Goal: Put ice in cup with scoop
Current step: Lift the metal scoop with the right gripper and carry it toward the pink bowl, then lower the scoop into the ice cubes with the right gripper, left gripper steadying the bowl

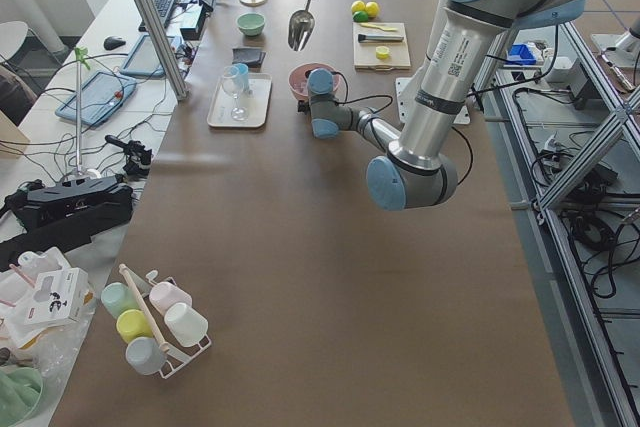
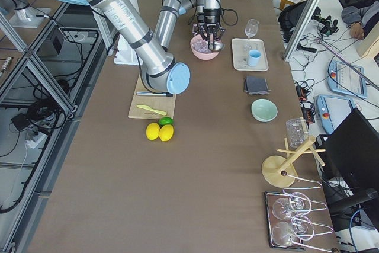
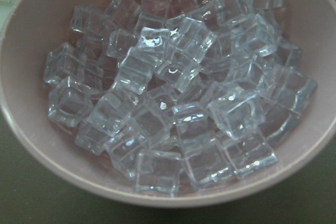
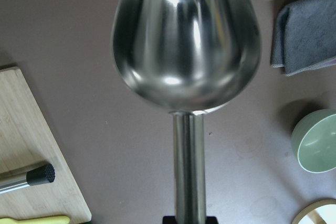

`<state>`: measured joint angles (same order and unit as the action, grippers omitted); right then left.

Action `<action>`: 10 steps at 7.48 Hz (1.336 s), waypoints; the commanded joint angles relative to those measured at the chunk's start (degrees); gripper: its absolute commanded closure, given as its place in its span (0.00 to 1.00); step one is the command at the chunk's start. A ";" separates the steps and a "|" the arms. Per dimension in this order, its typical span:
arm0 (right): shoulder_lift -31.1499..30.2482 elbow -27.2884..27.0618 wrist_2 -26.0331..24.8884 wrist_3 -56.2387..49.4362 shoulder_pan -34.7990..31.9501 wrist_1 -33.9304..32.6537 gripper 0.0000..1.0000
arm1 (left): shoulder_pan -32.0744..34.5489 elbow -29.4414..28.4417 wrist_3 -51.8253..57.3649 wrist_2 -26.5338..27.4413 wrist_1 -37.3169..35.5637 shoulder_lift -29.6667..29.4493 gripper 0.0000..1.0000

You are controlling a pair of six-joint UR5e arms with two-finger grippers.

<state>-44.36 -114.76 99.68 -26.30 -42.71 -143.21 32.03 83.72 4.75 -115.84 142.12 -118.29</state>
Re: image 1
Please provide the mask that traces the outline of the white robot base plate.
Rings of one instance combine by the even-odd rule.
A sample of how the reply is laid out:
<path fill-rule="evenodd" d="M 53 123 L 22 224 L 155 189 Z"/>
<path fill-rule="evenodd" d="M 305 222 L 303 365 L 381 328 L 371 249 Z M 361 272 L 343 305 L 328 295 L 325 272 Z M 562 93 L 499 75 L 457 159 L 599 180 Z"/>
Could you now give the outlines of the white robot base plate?
<path fill-rule="evenodd" d="M 401 124 L 404 124 L 414 107 L 414 98 L 420 82 L 413 77 L 397 77 L 395 79 L 396 103 L 398 108 L 398 117 Z M 466 105 L 457 114 L 454 120 L 455 125 L 469 125 L 471 117 Z"/>

